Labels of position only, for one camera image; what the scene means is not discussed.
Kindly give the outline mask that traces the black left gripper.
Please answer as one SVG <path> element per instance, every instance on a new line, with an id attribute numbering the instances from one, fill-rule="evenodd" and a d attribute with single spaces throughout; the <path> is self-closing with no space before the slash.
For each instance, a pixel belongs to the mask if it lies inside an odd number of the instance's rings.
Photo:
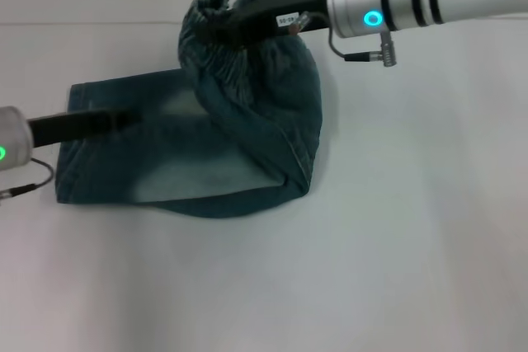
<path id="1" fill-rule="evenodd" d="M 118 133 L 142 121 L 136 109 L 87 110 L 28 120 L 35 148 Z"/>

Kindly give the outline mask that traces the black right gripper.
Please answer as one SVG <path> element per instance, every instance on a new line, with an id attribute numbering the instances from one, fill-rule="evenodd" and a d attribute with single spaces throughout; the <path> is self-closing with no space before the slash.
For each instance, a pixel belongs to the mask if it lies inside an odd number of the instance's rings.
<path id="1" fill-rule="evenodd" d="M 205 44 L 248 46 L 276 36 L 288 35 L 289 26 L 304 12 L 328 15 L 327 0 L 250 0 L 232 9 L 202 10 L 195 26 L 196 37 Z"/>

